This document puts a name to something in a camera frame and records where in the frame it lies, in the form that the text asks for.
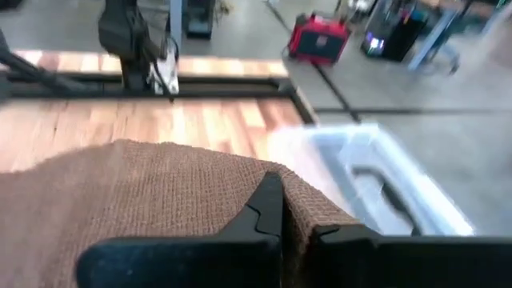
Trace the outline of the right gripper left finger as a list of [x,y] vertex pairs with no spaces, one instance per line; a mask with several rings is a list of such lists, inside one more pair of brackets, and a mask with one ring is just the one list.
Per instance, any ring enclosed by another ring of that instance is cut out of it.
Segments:
[[265,173],[217,233],[117,237],[76,261],[78,288],[281,288],[283,184]]

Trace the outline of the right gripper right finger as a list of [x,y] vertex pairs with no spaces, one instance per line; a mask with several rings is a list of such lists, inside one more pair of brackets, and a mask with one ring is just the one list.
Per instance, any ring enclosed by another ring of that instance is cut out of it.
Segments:
[[512,288],[512,238],[320,226],[310,239],[310,278],[316,288]]

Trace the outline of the brown elastic bandage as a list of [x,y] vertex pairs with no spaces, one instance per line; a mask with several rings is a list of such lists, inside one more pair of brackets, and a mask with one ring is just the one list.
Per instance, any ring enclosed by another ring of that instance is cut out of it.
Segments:
[[0,288],[75,288],[75,260],[104,238],[218,232],[268,172],[284,185],[293,268],[314,228],[355,224],[284,165],[172,142],[117,140],[0,173]]

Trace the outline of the clear plastic storage box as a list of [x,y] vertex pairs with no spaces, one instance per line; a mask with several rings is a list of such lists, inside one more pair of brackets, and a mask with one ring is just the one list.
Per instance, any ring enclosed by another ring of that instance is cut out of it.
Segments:
[[283,128],[269,137],[268,155],[380,234],[475,234],[453,200],[378,124]]

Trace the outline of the black lit computer tower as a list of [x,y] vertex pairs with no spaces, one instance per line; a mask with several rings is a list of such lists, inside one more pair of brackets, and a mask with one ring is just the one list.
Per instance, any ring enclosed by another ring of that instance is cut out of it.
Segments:
[[365,56],[401,62],[426,25],[417,0],[377,0],[360,46]]

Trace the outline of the red black equipment case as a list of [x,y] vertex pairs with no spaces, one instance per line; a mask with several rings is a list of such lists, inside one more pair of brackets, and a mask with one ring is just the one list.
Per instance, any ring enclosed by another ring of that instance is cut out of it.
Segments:
[[338,62],[352,31],[345,20],[320,14],[300,14],[286,46],[290,58],[313,64]]

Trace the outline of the dark cabinet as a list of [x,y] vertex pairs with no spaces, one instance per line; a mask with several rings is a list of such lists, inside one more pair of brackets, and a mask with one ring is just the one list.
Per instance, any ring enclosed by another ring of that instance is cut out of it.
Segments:
[[183,0],[184,28],[188,38],[211,39],[216,0]]

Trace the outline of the black metal table frame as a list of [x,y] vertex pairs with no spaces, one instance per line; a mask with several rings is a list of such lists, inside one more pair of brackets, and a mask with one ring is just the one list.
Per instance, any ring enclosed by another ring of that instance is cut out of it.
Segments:
[[175,100],[277,98],[291,101],[304,123],[314,122],[311,109],[287,77],[180,74],[177,46],[170,44],[165,52],[164,59],[158,59],[150,68],[152,88],[127,90],[122,84],[121,63],[117,56],[112,71],[40,66],[13,52],[0,30],[0,102],[14,99],[92,105],[157,100],[172,103]]

